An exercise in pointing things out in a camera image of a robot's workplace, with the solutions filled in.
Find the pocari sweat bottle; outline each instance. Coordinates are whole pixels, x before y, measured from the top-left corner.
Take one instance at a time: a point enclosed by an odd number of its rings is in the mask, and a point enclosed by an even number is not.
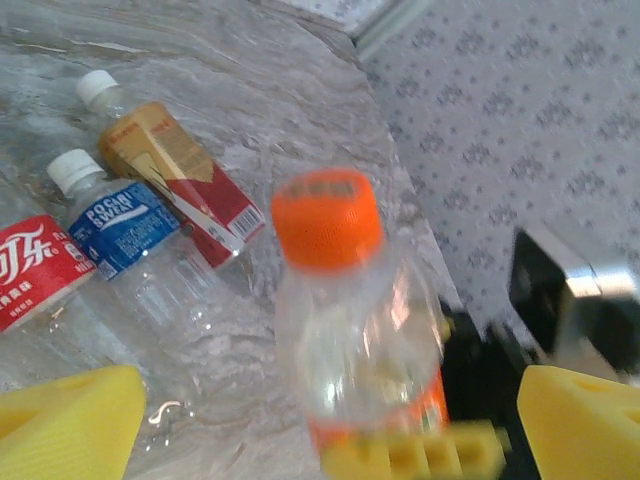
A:
[[[94,275],[93,263],[53,218],[1,177],[0,212],[0,350],[28,347],[0,368],[31,382],[135,365],[148,394],[140,440],[164,438],[171,422],[198,401],[193,377]],[[10,360],[3,353],[0,361]],[[10,387],[25,386],[20,383]]]
[[[106,180],[84,150],[60,155],[47,172],[72,202],[63,226],[120,300],[150,317],[174,349],[206,333],[216,276],[155,193],[133,180]]]

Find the white patterned wallpaper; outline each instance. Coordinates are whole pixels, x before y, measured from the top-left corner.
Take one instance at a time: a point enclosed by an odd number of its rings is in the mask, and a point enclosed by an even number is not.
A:
[[[336,28],[352,33],[394,0],[262,0],[259,3],[297,16],[324,17],[335,22]]]
[[[518,224],[571,216],[640,271],[639,24],[638,0],[434,0],[365,62],[474,319],[515,320]]]

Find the gray marble surface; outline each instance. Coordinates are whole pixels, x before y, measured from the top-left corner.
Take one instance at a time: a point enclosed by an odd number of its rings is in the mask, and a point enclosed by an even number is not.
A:
[[[640,268],[640,2],[434,0],[365,65],[474,320],[513,229],[569,216]]]
[[[69,148],[96,153],[97,125],[74,86],[104,68],[143,99],[165,102],[267,213],[274,188],[297,173],[362,169],[391,236],[410,242],[439,293],[458,303],[373,92],[335,37],[325,43],[318,32],[237,0],[9,0],[1,8],[1,169],[54,215],[64,202],[44,167]],[[212,292],[219,318],[190,352],[215,422],[182,432],[167,450],[169,465],[151,471],[137,458],[130,475],[320,478],[273,359],[271,302],[282,260],[272,228],[250,262],[250,289]]]

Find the plastic wrap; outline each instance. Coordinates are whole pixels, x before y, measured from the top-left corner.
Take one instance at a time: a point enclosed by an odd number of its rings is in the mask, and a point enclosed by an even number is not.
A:
[[[9,0],[1,8],[0,171],[54,215],[64,201],[44,167],[69,148],[97,158],[96,119],[74,90],[82,74],[104,68],[135,95],[163,101],[267,214],[274,188],[295,174],[360,168],[388,232],[413,244],[439,292],[458,303],[366,78],[340,42],[239,0]],[[205,425],[177,432],[158,469],[155,457],[134,457],[131,478],[321,478],[274,364],[281,265],[269,226],[244,273],[212,291],[216,322],[185,352],[207,391]]]

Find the plastic bottle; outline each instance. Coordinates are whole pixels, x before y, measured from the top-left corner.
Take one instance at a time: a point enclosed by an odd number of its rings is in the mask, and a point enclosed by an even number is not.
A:
[[[41,348],[25,335],[10,337],[0,333],[0,393],[64,377],[73,368],[54,351]]]
[[[277,354],[319,454],[356,432],[443,426],[440,304],[419,262],[385,241],[367,178],[302,175],[272,216],[288,267]]]
[[[77,91],[108,124],[98,148],[114,172],[144,179],[166,197],[211,266],[239,256],[264,216],[164,105],[130,97],[104,70],[82,77]]]
[[[62,226],[125,306],[153,319],[173,349],[202,337],[215,275],[155,193],[129,179],[107,181],[84,150],[60,155],[47,172],[72,202]]]
[[[197,402],[194,379],[159,348],[144,320],[123,308],[55,221],[2,178],[0,212],[0,349],[26,344],[31,352],[42,350],[26,360],[16,357],[42,379],[135,365],[148,394],[140,441],[164,438]],[[51,355],[60,361],[49,364]]]

